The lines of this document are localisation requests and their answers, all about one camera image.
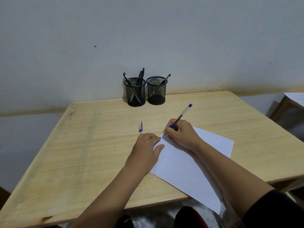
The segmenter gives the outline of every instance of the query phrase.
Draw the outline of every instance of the person's right arm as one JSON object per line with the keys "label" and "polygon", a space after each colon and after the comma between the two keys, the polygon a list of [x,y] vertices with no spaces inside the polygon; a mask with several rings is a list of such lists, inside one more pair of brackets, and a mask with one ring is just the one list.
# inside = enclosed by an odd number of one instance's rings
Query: person's right arm
{"label": "person's right arm", "polygon": [[169,126],[174,121],[171,119],[168,122],[165,132],[200,158],[222,189],[225,199],[241,218],[254,203],[274,189],[204,142],[189,122],[179,120],[176,127],[171,129]]}

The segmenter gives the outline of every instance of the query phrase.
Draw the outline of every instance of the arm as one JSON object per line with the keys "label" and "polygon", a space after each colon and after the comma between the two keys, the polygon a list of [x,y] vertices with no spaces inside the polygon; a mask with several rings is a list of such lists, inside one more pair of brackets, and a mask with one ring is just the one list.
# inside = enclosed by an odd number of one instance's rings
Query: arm
{"label": "arm", "polygon": [[139,135],[125,166],[71,228],[114,227],[134,190],[158,161],[164,145],[154,152],[153,146],[160,139],[151,133]]}
{"label": "arm", "polygon": [[179,120],[174,129],[169,128],[174,121],[168,122],[165,132],[200,158],[241,218],[257,200],[274,189],[204,142],[189,122]]}

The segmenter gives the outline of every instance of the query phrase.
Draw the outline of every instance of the person's left hand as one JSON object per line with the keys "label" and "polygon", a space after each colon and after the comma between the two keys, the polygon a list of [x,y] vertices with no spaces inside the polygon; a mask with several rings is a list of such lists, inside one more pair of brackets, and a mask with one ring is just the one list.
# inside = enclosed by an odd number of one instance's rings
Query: person's left hand
{"label": "person's left hand", "polygon": [[158,161],[158,156],[165,145],[158,145],[153,151],[154,144],[160,141],[153,133],[140,134],[126,161],[125,167],[135,168],[140,173],[147,174]]}

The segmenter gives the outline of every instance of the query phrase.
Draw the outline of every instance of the forearm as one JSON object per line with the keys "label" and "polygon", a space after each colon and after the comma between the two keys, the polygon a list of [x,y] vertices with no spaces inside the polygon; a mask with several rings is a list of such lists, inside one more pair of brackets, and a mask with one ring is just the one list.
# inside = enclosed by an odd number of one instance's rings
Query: forearm
{"label": "forearm", "polygon": [[204,141],[193,150],[222,189],[225,199],[243,217],[249,208],[273,188]]}
{"label": "forearm", "polygon": [[104,191],[73,222],[71,228],[114,227],[144,174],[124,167]]}

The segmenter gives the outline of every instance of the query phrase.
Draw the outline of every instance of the white paper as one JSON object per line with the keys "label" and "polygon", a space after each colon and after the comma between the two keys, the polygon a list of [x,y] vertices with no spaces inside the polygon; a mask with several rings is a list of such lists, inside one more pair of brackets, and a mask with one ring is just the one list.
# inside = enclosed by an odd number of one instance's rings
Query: white paper
{"label": "white paper", "polygon": [[285,95],[289,99],[295,101],[296,103],[298,103],[304,107],[304,94],[302,94],[302,93],[285,93]]}
{"label": "white paper", "polygon": [[[234,141],[196,127],[194,130],[205,142],[230,158]],[[165,148],[151,173],[219,214],[222,191],[199,158],[169,136],[162,137],[157,145],[160,144]]]}

